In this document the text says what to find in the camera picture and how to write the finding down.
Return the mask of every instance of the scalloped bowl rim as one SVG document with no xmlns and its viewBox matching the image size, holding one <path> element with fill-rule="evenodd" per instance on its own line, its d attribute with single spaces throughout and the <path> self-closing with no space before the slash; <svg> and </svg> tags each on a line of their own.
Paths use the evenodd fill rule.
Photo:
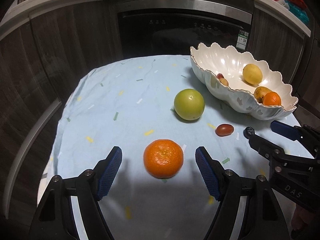
<svg viewBox="0 0 320 240">
<path fill-rule="evenodd" d="M 193 56 L 193 53 L 192 53 L 192 49 L 195 49 L 195 50 L 199 50 L 199 46 L 201 45 L 201 44 L 203 44 L 204 46 L 206 46 L 204 43 L 199 43 L 198 44 L 198 48 L 196 49 L 195 47 L 193 47 L 193 46 L 191 46 L 190 47 L 190 55 L 191 55 L 191 57 L 193 58 L 193 60 L 194 60 L 194 62 L 196 63 L 196 65 L 197 65 L 197 67 L 198 68 L 200 68 L 202 71 L 208 71 L 208 72 L 210 72 L 211 74 L 213 74 L 214 76 L 215 76 L 215 78 L 217 79 L 217 80 L 219 80 L 218 78 L 217 78 L 217 75 L 215 74 L 215 73 L 213 73 L 211 70 L 209 70 L 209 69 L 203 69 L 203 68 L 201 68 L 199 65 L 198 65 L 198 62 L 195 60 L 195 58 L 194 58 L 194 56 Z M 216 44 L 220 47 L 220 48 L 222 48 L 218 43 L 216 43 L 216 42 L 214 42 L 214 43 L 212 43 L 211 45 L 210 45 L 210 47 L 207 47 L 207 48 L 211 48 L 213 45 L 214 46 L 216 46 Z M 227 49 L 227 48 L 229 48 L 229 47 L 233 47 L 235 50 L 236 50 L 236 48 L 234 47 L 234 46 L 232 46 L 232 45 L 229 45 L 229 46 L 227 46 L 226 48 L 222 48 L 222 49 Z M 251 56 L 252 56 L 252 58 L 254 59 L 254 57 L 253 57 L 253 55 L 249 52 L 249 51 L 245 51 L 245 52 L 238 52 L 237 50 L 236 50 L 236 52 L 238 53 L 238 54 L 244 54 L 244 53 L 249 53 Z M 267 65 L 268 65 L 268 67 L 269 67 L 269 64 L 268 64 L 268 62 L 266 62 L 265 60 L 256 60 L 257 62 L 265 62 Z M 277 73 L 279 73 L 280 74 L 280 76 L 281 76 L 281 82 L 285 85 L 285 83 L 282 81 L 282 74 L 281 74 L 281 72 L 279 72 L 279 71 L 272 71 L 272 72 L 277 72 Z M 243 91 L 243 92 L 245 92 L 245 93 L 249 93 L 250 94 L 250 96 L 251 97 L 253 97 L 255 100 L 256 100 L 256 98 L 254 97 L 254 95 L 250 92 L 250 91 L 248 91 L 248 90 L 244 90 L 244 89 L 232 89 L 231 87 L 229 87 L 229 86 L 226 86 L 226 85 L 224 85 L 224 84 L 220 84 L 220 85 L 222 85 L 222 86 L 224 86 L 224 87 L 227 87 L 229 90 L 231 90 L 231 91 Z M 291 104 L 291 106 L 292 106 L 292 108 L 290 108 L 290 109 L 288 109 L 288 110 L 286 110 L 283 106 L 265 106 L 264 104 L 262 104 L 262 103 L 259 103 L 257 100 L 256 100 L 256 102 L 259 104 L 259 105 L 261 105 L 261 106 L 263 106 L 263 107 L 267 107 L 267 108 L 272 108 L 272 109 L 283 109 L 285 112 L 290 112 L 290 111 L 292 111 L 293 109 L 295 109 L 295 108 L 297 108 L 297 106 L 296 106 L 296 104 L 298 103 L 298 98 L 297 98 L 297 100 L 295 101 L 295 103 L 293 103 L 293 104 Z"/>
</svg>

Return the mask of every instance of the lemon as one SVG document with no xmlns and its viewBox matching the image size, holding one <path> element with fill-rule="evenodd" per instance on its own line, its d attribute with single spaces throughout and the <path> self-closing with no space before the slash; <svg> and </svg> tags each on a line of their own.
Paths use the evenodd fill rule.
<svg viewBox="0 0 320 240">
<path fill-rule="evenodd" d="M 242 76 L 251 85 L 258 85 L 262 81 L 262 72 L 255 64 L 247 64 L 243 68 Z"/>
<path fill-rule="evenodd" d="M 204 111 L 203 96 L 194 89 L 182 90 L 174 98 L 174 109 L 182 119 L 196 120 Z"/>
</svg>

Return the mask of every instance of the oven door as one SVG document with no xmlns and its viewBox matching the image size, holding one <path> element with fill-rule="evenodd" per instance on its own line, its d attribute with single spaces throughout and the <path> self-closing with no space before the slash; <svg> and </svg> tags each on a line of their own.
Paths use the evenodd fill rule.
<svg viewBox="0 0 320 240">
<path fill-rule="evenodd" d="M 125 58 L 189 55 L 190 46 L 232 45 L 245 51 L 252 15 L 203 0 L 138 0 L 118 5 Z"/>
</svg>

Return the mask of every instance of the orange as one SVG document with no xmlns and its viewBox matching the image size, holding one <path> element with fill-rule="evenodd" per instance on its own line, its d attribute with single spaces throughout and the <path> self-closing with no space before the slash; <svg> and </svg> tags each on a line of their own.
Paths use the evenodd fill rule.
<svg viewBox="0 0 320 240">
<path fill-rule="evenodd" d="M 172 140 L 160 139 L 150 143 L 143 153 L 146 170 L 154 177 L 170 178 L 183 165 L 183 151 Z"/>
<path fill-rule="evenodd" d="M 265 106 L 280 106 L 281 98 L 276 92 L 269 92 L 264 96 L 263 104 Z"/>
</svg>

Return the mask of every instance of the tablecloth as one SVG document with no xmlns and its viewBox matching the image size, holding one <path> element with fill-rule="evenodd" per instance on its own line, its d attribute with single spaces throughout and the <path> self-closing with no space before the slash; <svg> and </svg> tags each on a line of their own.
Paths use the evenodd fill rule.
<svg viewBox="0 0 320 240">
<path fill-rule="evenodd" d="M 186 88 L 198 90 L 205 110 L 199 120 L 183 121 L 173 109 L 176 94 Z M 299 125 L 291 114 L 280 120 Z M 195 162 L 195 150 L 205 146 L 213 159 L 238 175 L 269 176 L 268 161 L 252 150 L 243 130 L 278 144 L 287 154 L 312 157 L 298 142 L 270 130 L 271 121 L 240 114 L 214 98 L 194 75 L 189 56 L 152 56 L 115 62 L 90 71 L 79 82 L 59 121 L 51 153 L 48 180 L 59 174 L 76 177 L 105 159 L 113 146 L 123 161 L 108 196 L 100 202 L 105 220 L 117 239 L 203 239 L 217 210 Z M 230 136 L 218 137 L 222 123 L 234 126 Z M 143 165 L 145 147 L 156 139 L 178 143 L 184 164 L 171 179 L 156 179 Z M 286 222 L 294 203 L 276 193 Z M 74 216 L 81 239 L 87 239 L 76 197 Z M 231 239 L 237 239 L 245 197 Z"/>
</svg>

